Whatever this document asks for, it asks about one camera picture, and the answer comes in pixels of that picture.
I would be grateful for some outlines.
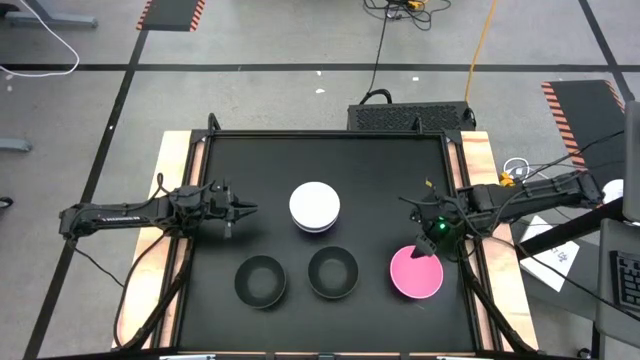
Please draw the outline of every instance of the black bowl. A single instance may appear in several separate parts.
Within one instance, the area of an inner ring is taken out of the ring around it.
[[[249,258],[236,272],[236,294],[242,302],[255,309],[266,309],[277,303],[286,285],[284,269],[269,256]]]
[[[309,282],[313,290],[326,299],[343,298],[358,282],[358,263],[347,250],[326,247],[309,262]]]

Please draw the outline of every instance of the pink plate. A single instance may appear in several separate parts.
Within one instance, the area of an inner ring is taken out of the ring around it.
[[[398,250],[391,260],[391,280],[396,288],[412,299],[426,299],[442,286],[442,264],[437,256],[411,258],[415,245]]]

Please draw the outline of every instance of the white paper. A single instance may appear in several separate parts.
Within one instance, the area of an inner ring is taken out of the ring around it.
[[[547,224],[544,220],[542,220],[542,218],[537,215],[533,217],[531,225],[533,226],[529,226],[527,228],[527,231],[525,231],[524,236],[522,237],[522,241],[526,241],[552,228],[551,225]],[[569,274],[569,270],[571,269],[573,261],[578,255],[579,249],[580,246],[578,246],[578,244],[573,241],[568,241],[561,246],[558,246],[551,250],[547,250],[543,253],[535,255],[534,257],[556,269],[562,275],[567,276],[567,274]],[[539,264],[534,259],[526,258],[520,261],[520,267],[525,269],[538,280],[547,284],[555,291],[560,292],[560,290],[562,289],[564,279],[547,267]]]

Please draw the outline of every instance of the wooden table edge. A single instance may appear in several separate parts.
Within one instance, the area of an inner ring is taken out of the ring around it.
[[[191,131],[166,131],[164,133],[152,178],[150,194],[157,187],[155,179],[158,172],[164,174],[164,186],[166,188],[173,189],[182,185],[190,139]],[[462,132],[462,140],[470,183],[472,185],[497,183],[498,178],[488,134],[481,131]],[[449,143],[448,149],[455,185],[456,187],[461,187],[460,164],[458,163],[453,143]],[[204,142],[200,141],[196,144],[195,156],[192,160],[192,173],[189,177],[189,184],[191,185],[197,185],[198,183],[203,156]],[[134,260],[160,234],[161,232],[158,229],[141,229]],[[494,233],[494,236],[512,241],[511,232],[506,225],[501,225]],[[158,301],[169,252],[168,245],[168,239],[163,240],[156,249],[148,254],[147,259],[143,259],[140,262],[139,268],[132,276],[123,311],[118,319],[119,337],[122,343],[135,334]],[[184,254],[185,246],[185,239],[181,239],[178,245],[178,255]],[[487,260],[489,281],[496,305],[523,340],[530,346],[537,348],[538,344],[533,321],[531,320],[515,251],[504,244],[491,240],[484,241],[483,246]],[[180,267],[182,256],[177,256],[176,259],[174,276]],[[474,271],[477,271],[477,260],[475,257],[471,260]],[[171,343],[171,334],[176,315],[176,299],[177,297],[173,299],[164,317],[159,342],[161,347],[169,346]],[[475,302],[482,346],[484,349],[493,349],[486,310],[477,297]],[[149,345],[150,342],[147,341],[145,348],[149,347]],[[503,346],[505,350],[510,350],[504,339]]]

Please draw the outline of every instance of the concrete floor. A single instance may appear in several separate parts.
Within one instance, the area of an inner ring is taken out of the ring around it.
[[[60,30],[83,64],[127,64],[144,0],[51,0],[62,12],[95,15],[95,30]],[[633,0],[590,0],[620,64],[639,64],[640,30]],[[423,33],[389,23],[381,63],[468,64],[489,1],[455,1]],[[217,0],[195,33],[149,34],[143,64],[372,63],[382,23],[359,0]],[[0,63],[66,64],[72,56],[42,29],[0,22]],[[577,1],[501,1],[480,56],[482,64],[606,65]],[[640,74],[625,73],[640,92]],[[0,194],[16,200],[0,216],[0,353],[21,358],[63,243],[57,213],[79,201],[123,79],[122,71],[80,71],[47,79],[0,78],[2,136],[33,142],[28,154],[0,152]],[[162,133],[204,128],[215,112],[226,129],[344,129],[370,71],[137,72],[94,194],[95,202],[135,201],[147,194]],[[547,162],[566,153],[542,81],[607,79],[608,72],[479,72],[471,106],[489,132],[496,163],[522,156]],[[465,72],[384,71],[376,84],[397,102],[460,100]],[[563,169],[552,169],[548,175]],[[561,222],[544,213],[550,223]],[[137,231],[98,233],[80,248],[123,279]],[[86,259],[74,257],[40,356],[106,351],[119,288]],[[540,348],[573,355],[590,344],[591,324],[529,299]],[[640,352],[617,343],[612,358]]]

